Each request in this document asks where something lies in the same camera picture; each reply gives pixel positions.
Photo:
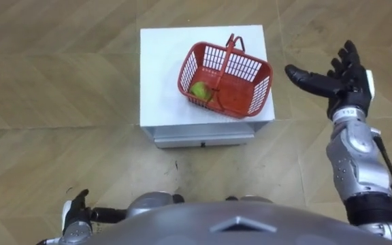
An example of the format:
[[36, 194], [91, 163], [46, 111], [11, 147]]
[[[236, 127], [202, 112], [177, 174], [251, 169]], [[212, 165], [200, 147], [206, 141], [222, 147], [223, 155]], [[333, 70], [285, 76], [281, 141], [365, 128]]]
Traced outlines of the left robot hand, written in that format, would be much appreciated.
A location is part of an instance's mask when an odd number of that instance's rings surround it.
[[79, 192], [72, 200], [66, 201], [62, 211], [62, 232], [65, 233], [67, 228], [77, 222], [85, 223], [90, 229], [91, 209], [86, 206], [86, 196], [89, 194], [88, 189]]

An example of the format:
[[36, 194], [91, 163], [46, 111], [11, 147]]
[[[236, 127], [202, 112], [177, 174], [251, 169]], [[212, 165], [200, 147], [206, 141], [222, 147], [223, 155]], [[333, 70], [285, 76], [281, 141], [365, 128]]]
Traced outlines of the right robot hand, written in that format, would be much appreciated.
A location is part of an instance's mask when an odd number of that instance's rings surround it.
[[284, 72], [301, 90], [328, 99], [328, 119], [332, 119], [337, 110], [345, 107], [359, 109], [367, 116], [372, 93], [366, 69], [353, 41], [345, 41], [338, 50], [338, 56], [331, 60], [331, 66], [325, 75], [293, 64], [286, 65]]

